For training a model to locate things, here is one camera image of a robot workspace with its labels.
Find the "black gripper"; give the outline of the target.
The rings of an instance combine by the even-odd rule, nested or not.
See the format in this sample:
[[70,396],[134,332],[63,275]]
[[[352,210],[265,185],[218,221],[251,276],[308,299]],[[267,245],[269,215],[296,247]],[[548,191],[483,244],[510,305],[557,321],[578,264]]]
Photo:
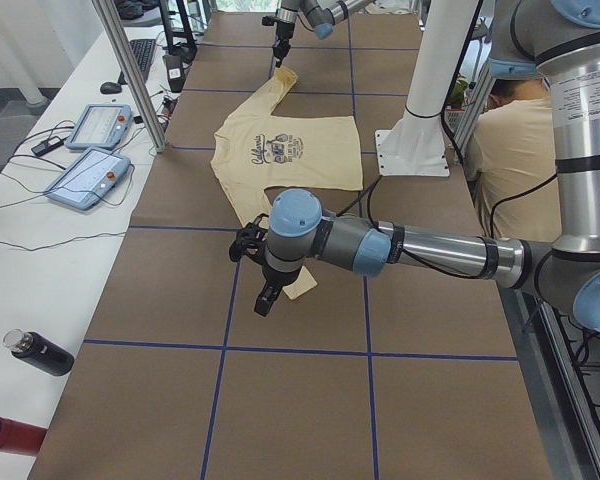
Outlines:
[[285,286],[294,283],[299,277],[300,271],[300,268],[292,271],[280,271],[268,263],[264,263],[262,266],[262,273],[265,278],[265,284],[256,298],[254,312],[260,316],[267,316],[277,301],[282,289]]
[[295,21],[275,19],[275,44],[272,47],[275,67],[280,68],[290,51],[290,40],[293,38]]

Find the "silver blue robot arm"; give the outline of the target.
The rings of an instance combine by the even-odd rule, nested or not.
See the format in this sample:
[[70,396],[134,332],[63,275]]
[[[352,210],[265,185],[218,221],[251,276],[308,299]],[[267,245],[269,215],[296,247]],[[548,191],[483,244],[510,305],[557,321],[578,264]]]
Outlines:
[[600,1],[499,1],[491,33],[493,78],[549,86],[550,105],[523,113],[525,129],[548,136],[532,150],[552,161],[540,185],[514,192],[514,163],[495,143],[509,115],[500,107],[477,122],[464,158],[480,236],[336,214],[306,190],[285,190],[250,252],[265,278],[258,314],[314,258],[360,275],[403,263],[493,280],[600,333]]
[[296,20],[302,14],[318,39],[325,39],[333,33],[334,26],[347,20],[353,13],[369,5],[371,0],[336,1],[322,7],[315,0],[284,0],[280,2],[274,15],[262,18],[263,26],[275,26],[275,42],[272,46],[275,67],[280,68],[290,51]]

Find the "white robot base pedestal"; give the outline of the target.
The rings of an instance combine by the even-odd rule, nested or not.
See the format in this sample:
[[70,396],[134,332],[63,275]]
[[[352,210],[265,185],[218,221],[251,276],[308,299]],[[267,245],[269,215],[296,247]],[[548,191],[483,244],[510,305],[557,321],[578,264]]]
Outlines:
[[441,126],[443,110],[480,9],[477,0],[430,4],[404,114],[392,129],[376,132],[382,176],[450,174]]

